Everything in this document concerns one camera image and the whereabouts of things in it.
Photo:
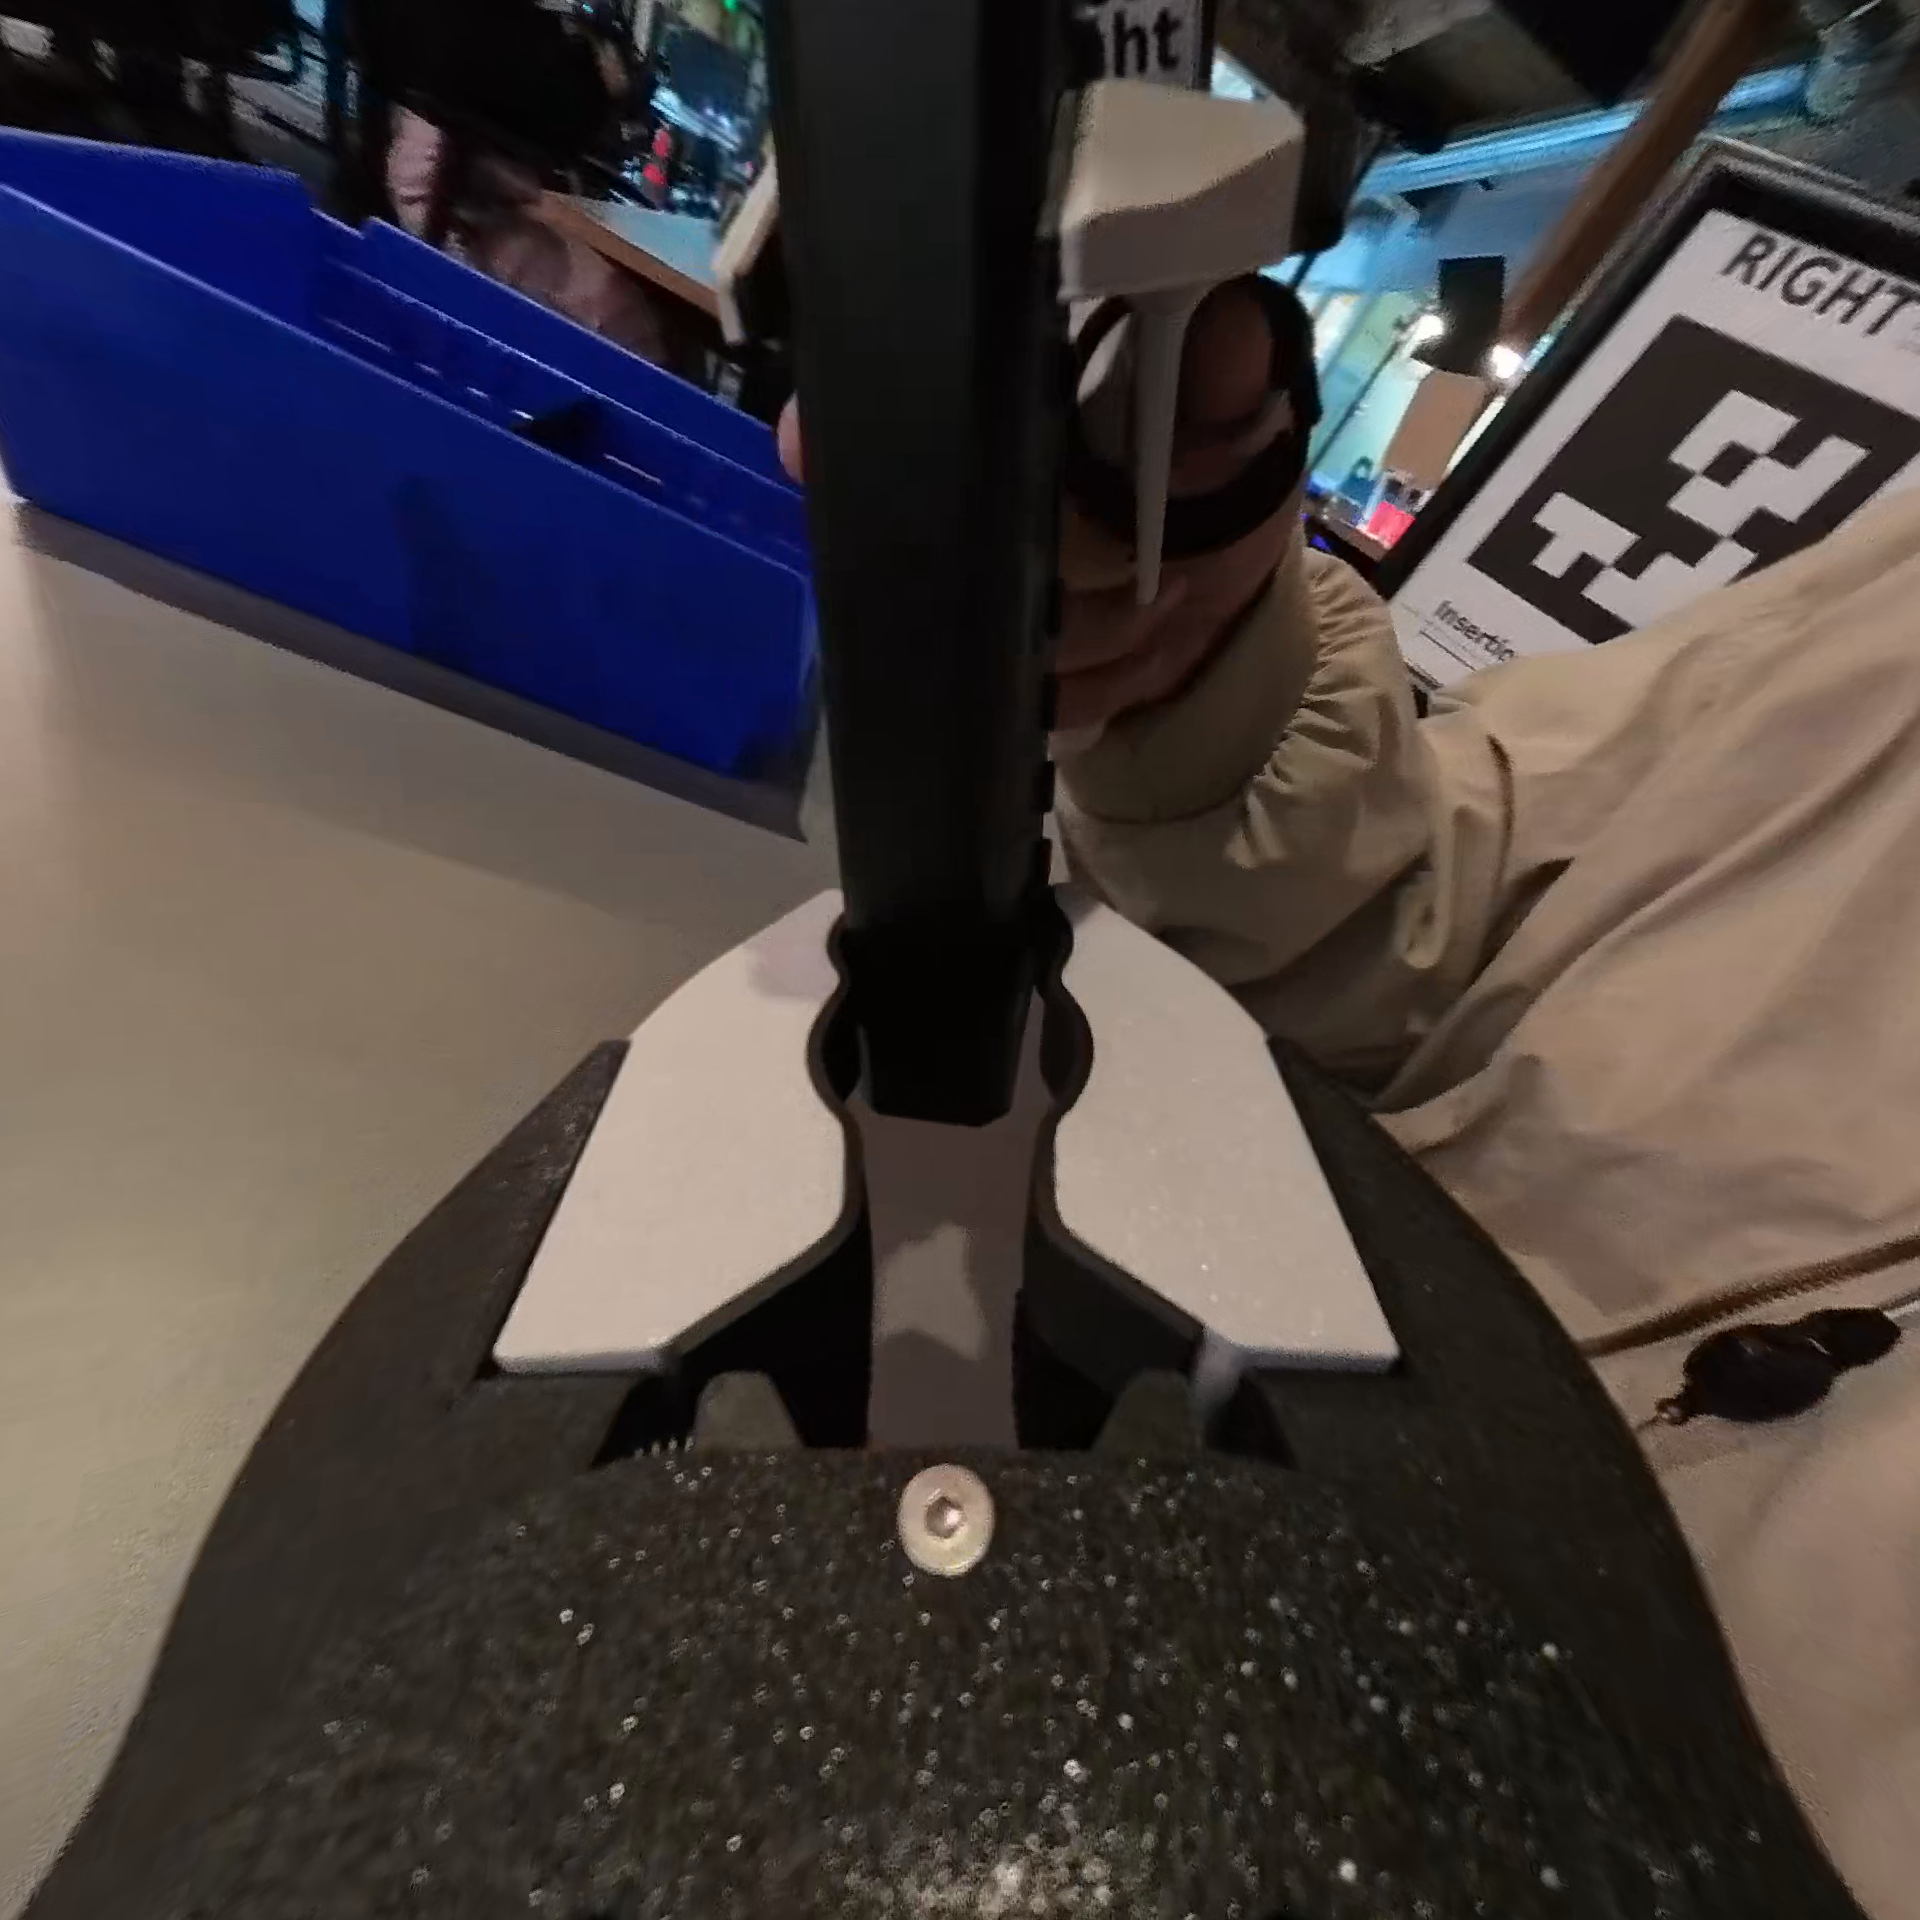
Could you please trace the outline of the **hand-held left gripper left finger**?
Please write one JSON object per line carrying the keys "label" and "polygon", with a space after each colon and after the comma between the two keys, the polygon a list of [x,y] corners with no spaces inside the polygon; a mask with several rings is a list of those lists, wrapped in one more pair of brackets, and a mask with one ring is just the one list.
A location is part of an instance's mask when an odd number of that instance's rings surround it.
{"label": "hand-held left gripper left finger", "polygon": [[495,1338],[500,1372],[667,1372],[846,1242],[863,1180],[826,1080],[839,924],[839,890],[802,902],[628,1035]]}

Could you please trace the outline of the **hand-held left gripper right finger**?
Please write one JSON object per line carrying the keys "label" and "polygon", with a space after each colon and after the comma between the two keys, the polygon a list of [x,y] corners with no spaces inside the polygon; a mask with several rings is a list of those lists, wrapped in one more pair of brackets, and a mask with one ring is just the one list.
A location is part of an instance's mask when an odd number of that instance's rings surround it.
{"label": "hand-held left gripper right finger", "polygon": [[1267,1029],[1117,907],[1059,907],[1091,1057],[1041,1175],[1071,1255],[1031,1296],[1049,1342],[1086,1376],[1391,1372],[1397,1342]]}

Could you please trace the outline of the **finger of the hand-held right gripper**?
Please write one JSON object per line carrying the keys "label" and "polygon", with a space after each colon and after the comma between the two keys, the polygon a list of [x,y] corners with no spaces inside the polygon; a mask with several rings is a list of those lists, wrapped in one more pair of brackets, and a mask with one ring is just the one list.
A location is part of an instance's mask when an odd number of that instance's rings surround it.
{"label": "finger of the hand-held right gripper", "polygon": [[711,303],[728,346],[784,338],[780,166],[768,150],[756,177],[711,246]]}

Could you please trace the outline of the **black rectangular bar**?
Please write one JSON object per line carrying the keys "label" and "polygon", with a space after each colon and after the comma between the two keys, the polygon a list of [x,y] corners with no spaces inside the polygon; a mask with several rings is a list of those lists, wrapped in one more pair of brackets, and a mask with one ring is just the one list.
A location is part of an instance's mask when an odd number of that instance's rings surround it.
{"label": "black rectangular bar", "polygon": [[1036,974],[1071,8],[768,8],[841,970],[878,1113],[1009,1113]]}

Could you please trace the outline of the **person's right forearm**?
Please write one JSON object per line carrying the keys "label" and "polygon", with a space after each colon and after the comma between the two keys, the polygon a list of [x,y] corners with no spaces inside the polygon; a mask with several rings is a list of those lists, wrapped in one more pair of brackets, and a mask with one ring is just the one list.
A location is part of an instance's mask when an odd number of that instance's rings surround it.
{"label": "person's right forearm", "polygon": [[1431,1142],[1504,1110],[1868,1162],[1914,1120],[1914,494],[1431,713],[1291,534],[1187,692],[1059,754],[1059,833]]}

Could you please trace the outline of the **person's right hand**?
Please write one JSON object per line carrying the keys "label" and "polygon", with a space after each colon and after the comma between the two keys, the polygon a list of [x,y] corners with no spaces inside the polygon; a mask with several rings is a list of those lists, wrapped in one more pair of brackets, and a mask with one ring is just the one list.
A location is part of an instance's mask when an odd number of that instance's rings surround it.
{"label": "person's right hand", "polygon": [[1268,278],[1215,286],[1182,338],[1162,460],[1141,450],[1128,303],[1082,325],[1059,498],[1051,748],[1187,692],[1301,547],[1314,329]]}

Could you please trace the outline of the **brown wooden beam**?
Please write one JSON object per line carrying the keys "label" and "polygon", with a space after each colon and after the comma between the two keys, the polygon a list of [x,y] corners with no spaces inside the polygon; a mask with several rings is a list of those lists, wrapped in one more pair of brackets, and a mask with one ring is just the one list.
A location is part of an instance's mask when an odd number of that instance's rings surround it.
{"label": "brown wooden beam", "polygon": [[1499,346],[1531,354],[1550,320],[1590,286],[1648,195],[1710,123],[1726,94],[1787,31],[1787,0],[1698,3],[1681,44],[1660,64],[1640,118],[1594,159],[1562,219],[1527,255],[1519,286],[1501,303]]}

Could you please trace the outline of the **blue plastic bin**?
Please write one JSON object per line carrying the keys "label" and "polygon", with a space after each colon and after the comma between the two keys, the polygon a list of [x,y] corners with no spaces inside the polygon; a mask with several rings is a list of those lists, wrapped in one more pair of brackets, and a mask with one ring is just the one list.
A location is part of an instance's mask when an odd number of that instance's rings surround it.
{"label": "blue plastic bin", "polygon": [[46,518],[797,826],[820,640],[772,426],[295,176],[6,128],[0,413]]}

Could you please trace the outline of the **framed marker sign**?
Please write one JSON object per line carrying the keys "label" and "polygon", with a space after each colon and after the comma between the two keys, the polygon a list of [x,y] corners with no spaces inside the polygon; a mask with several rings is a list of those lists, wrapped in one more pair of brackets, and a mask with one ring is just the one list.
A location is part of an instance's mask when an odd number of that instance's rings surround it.
{"label": "framed marker sign", "polygon": [[1416,688],[1640,631],[1920,471],[1914,189],[1710,141],[1377,594]]}

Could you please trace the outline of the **person's beige jacket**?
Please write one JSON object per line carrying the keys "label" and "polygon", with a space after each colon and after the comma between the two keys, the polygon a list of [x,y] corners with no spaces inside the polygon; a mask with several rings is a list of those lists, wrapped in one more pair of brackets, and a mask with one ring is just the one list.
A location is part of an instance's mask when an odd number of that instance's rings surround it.
{"label": "person's beige jacket", "polygon": [[[1914,907],[1894,882],[1683,882],[1487,951],[1413,873],[1359,924],[1391,1135],[1630,1419],[1734,1322],[1914,1301]],[[1914,1914],[1914,1327],[1811,1412],[1643,1456],[1773,1754],[1868,1914]]]}

